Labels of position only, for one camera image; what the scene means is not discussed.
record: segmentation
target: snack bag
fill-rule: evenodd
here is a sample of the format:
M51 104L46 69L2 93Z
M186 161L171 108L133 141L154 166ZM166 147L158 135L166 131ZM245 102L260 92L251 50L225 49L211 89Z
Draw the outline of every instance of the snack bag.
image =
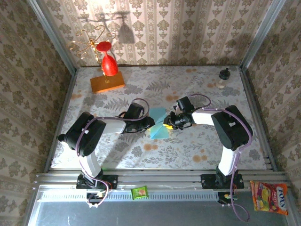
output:
M287 215L284 196L286 184L268 184L250 181L253 195L254 210L262 210Z

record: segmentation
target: green candy wrapper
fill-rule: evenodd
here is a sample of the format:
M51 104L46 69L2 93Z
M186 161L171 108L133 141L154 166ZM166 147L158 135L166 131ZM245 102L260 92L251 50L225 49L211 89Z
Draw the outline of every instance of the green candy wrapper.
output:
M138 187L131 189L133 200L143 198L143 197L149 197L149 194L147 192L147 187Z

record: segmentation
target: table surface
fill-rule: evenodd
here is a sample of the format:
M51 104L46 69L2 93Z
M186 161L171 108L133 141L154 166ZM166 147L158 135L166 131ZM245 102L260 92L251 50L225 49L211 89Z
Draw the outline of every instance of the table surface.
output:
M126 111L134 98L146 99L151 108L164 107L168 114L175 101L194 93L212 99L211 107L236 105L253 129L253 142L244 150L239 169L266 170L262 149L239 75L238 67L229 66L231 76L224 89L214 83L225 66L121 67L124 88L92 94L90 79L101 75L99 68L80 68L63 123L65 133L84 112L95 116L115 116ZM203 97L191 97L195 107L205 105ZM104 134L96 150L104 169L215 169L222 156L215 128L197 125L183 131L170 130L168 139L153 140L150 132ZM80 169L75 151L56 147L52 168Z

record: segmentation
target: small bottle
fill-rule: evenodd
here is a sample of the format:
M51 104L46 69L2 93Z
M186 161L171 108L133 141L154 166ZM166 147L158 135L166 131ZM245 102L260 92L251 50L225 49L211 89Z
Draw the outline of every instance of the small bottle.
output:
M220 81L215 83L215 86L219 89L223 89L226 84L227 84L227 80L230 77L230 71L229 68L226 68L224 70L221 70L220 72Z

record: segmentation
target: black bottle cap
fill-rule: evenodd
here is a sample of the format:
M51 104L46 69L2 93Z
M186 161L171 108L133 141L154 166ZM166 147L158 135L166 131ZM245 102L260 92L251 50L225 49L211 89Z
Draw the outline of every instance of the black bottle cap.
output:
M230 77L229 68L221 70L221 72L220 72L220 79L227 80L227 79L229 79L229 77Z

